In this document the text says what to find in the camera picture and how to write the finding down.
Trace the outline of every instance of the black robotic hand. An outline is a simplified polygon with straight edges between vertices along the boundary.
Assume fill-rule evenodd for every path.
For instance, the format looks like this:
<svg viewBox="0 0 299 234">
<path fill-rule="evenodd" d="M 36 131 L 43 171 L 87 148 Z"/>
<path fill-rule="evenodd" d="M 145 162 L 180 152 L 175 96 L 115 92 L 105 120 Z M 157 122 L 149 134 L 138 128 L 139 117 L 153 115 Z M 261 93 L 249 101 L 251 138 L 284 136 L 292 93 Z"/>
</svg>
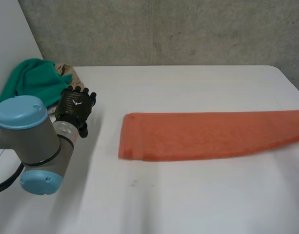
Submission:
<svg viewBox="0 0 299 234">
<path fill-rule="evenodd" d="M 88 93 L 88 88 L 84 88 L 81 92 L 79 86 L 74 90 L 72 86 L 68 86 L 62 91 L 55 110 L 56 121 L 66 121 L 73 124 L 82 138 L 88 135 L 86 120 L 96 102 L 96 93 L 91 93 L 91 95 Z"/>
</svg>

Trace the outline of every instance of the white wall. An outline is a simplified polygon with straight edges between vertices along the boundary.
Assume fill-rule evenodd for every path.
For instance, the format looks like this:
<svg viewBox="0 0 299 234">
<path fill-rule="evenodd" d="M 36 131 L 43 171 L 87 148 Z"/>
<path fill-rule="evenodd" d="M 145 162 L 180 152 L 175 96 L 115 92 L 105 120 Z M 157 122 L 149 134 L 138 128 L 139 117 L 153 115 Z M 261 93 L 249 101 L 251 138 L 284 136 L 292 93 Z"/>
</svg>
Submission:
<svg viewBox="0 0 299 234">
<path fill-rule="evenodd" d="M 23 60 L 42 58 L 17 0 L 0 0 L 0 94 Z"/>
</svg>

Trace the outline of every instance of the logo on robotic hand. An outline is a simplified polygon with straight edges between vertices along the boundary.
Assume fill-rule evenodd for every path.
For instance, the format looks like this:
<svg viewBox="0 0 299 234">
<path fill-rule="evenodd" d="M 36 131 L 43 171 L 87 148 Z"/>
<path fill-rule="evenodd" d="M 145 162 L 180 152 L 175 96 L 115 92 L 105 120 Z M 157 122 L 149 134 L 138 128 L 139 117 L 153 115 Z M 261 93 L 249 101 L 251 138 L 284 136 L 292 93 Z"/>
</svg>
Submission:
<svg viewBox="0 0 299 234">
<path fill-rule="evenodd" d="M 77 106 L 77 105 L 80 105 L 80 104 L 82 104 L 82 102 L 75 102 L 73 99 L 72 99 L 72 102 Z"/>
</svg>

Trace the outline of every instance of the black cable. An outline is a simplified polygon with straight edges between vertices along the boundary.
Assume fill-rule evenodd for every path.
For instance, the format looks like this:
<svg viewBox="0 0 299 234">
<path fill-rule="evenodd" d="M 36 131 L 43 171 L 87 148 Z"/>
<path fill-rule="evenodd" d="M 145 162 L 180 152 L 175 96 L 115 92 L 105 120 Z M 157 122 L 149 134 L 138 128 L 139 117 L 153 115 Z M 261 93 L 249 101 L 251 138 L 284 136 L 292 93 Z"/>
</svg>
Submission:
<svg viewBox="0 0 299 234">
<path fill-rule="evenodd" d="M 5 180 L 4 182 L 2 182 L 0 184 L 0 192 L 4 191 L 5 189 L 7 189 L 9 186 L 11 186 L 14 183 L 14 181 L 17 179 L 17 177 L 23 171 L 23 168 L 24 168 L 24 165 L 21 163 L 19 165 L 19 167 L 17 168 L 17 170 L 15 171 L 15 173 L 12 174 L 11 177 L 9 177 L 7 180 Z"/>
</svg>

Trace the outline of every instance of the orange towel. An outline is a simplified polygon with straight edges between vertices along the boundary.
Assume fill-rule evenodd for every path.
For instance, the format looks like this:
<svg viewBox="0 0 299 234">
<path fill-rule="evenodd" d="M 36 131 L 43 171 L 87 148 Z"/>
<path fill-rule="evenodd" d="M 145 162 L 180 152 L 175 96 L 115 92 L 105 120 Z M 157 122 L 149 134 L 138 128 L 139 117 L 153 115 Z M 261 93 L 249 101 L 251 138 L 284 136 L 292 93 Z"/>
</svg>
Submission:
<svg viewBox="0 0 299 234">
<path fill-rule="evenodd" d="M 243 156 L 299 141 L 299 110 L 238 113 L 131 113 L 119 158 L 178 161 Z"/>
</svg>

